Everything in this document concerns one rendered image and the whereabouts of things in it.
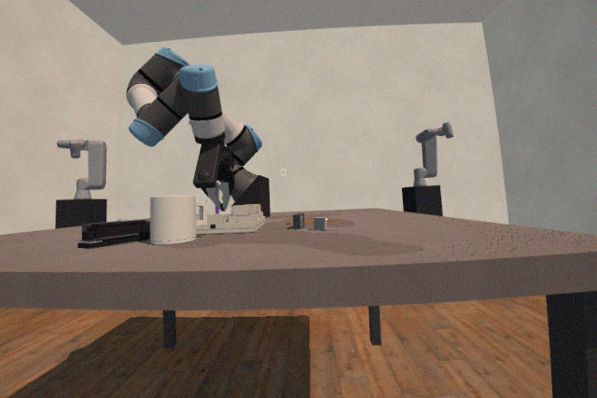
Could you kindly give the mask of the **white ceramic mug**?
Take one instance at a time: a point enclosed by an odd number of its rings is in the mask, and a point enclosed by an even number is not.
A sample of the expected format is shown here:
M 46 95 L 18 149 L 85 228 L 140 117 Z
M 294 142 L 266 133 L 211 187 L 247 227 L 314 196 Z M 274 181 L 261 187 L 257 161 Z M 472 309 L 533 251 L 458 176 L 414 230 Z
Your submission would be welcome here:
M 200 206 L 200 220 L 196 221 L 196 206 Z M 196 196 L 150 197 L 150 242 L 172 245 L 197 239 L 196 226 L 207 225 L 207 201 Z

